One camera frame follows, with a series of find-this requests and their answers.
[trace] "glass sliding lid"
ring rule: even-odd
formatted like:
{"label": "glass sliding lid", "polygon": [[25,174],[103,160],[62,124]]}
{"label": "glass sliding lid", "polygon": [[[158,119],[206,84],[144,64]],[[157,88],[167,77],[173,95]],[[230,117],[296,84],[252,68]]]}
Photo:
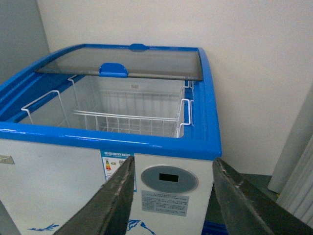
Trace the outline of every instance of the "glass sliding lid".
{"label": "glass sliding lid", "polygon": [[197,51],[132,49],[132,45],[117,48],[83,47],[58,57],[36,72],[202,80]]}

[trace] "chest freezer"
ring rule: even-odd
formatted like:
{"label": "chest freezer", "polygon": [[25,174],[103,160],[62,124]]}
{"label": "chest freezer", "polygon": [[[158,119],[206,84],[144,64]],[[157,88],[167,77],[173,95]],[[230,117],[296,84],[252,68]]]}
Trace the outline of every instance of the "chest freezer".
{"label": "chest freezer", "polygon": [[221,154],[202,48],[76,45],[0,86],[0,200],[22,235],[53,234],[130,155],[127,234],[200,235]]}

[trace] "digital display panel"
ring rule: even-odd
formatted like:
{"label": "digital display panel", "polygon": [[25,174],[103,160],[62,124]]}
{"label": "digital display panel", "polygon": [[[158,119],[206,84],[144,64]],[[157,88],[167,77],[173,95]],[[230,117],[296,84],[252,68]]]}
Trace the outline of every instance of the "digital display panel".
{"label": "digital display panel", "polygon": [[159,180],[178,182],[178,175],[170,175],[170,174],[160,173]]}

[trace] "blue freezer trim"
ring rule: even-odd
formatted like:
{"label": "blue freezer trim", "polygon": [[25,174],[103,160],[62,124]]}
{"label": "blue freezer trim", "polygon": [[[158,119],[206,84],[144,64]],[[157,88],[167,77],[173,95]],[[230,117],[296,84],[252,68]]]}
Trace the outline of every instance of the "blue freezer trim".
{"label": "blue freezer trim", "polygon": [[[5,104],[7,100],[4,97],[8,93],[11,92],[10,95],[14,97],[20,92],[25,92],[27,86],[42,76],[42,74],[35,73],[34,70],[63,54],[83,47],[129,48],[129,46],[123,45],[81,44],[56,51],[26,67],[0,86],[0,104],[1,102]],[[214,88],[204,50],[195,47],[149,47],[149,49],[197,51],[200,55],[203,81],[195,82],[197,84],[195,85],[195,96],[200,100],[200,102],[193,103],[194,116],[197,117],[194,119],[196,128],[189,131],[188,129],[191,127],[186,127],[186,133],[192,133],[192,137],[184,136],[175,139],[0,122],[0,138],[190,159],[213,160],[220,157],[222,150]]]}
{"label": "blue freezer trim", "polygon": [[104,63],[100,66],[99,77],[122,77],[128,75],[127,69],[119,63]]}
{"label": "blue freezer trim", "polygon": [[129,46],[129,50],[134,50],[134,51],[145,51],[145,50],[148,50],[149,47],[147,47],[146,45],[144,44],[141,44],[141,43],[133,43]]}
{"label": "blue freezer trim", "polygon": [[203,117],[206,119],[206,128],[207,130],[205,133],[208,135],[205,140],[208,140],[209,143],[214,144],[218,147],[221,151],[222,155],[222,143],[221,143],[221,136],[220,136],[220,127],[219,127],[219,120],[218,120],[218,113],[216,107],[216,100],[215,100],[215,92],[214,92],[214,85],[213,85],[213,78],[211,73],[211,68],[209,65],[209,61],[206,57],[205,51],[203,48],[199,48],[199,55],[200,55],[200,62],[202,66],[203,78],[204,81],[204,89],[205,89],[205,104],[206,116]]}
{"label": "blue freezer trim", "polygon": [[221,149],[207,141],[10,122],[0,123],[0,138],[200,160],[214,160],[221,156]]}
{"label": "blue freezer trim", "polygon": [[0,120],[7,121],[12,116],[21,112],[21,107],[44,95],[45,93],[60,89],[63,84],[71,84],[67,79],[71,75],[64,74],[39,74],[32,76],[28,82],[14,90],[10,99],[1,104]]}

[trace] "sticker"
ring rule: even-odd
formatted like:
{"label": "sticker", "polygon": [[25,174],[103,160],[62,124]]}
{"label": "sticker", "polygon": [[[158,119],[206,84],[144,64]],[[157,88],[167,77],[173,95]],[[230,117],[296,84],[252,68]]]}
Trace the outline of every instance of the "sticker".
{"label": "sticker", "polygon": [[187,216],[189,196],[141,191],[142,210]]}
{"label": "sticker", "polygon": [[[101,150],[102,163],[104,168],[104,177],[106,181],[117,171],[117,169],[125,162],[129,156],[133,156],[134,153],[117,153],[111,151]],[[136,188],[136,175],[134,177],[134,192],[137,192]]]}

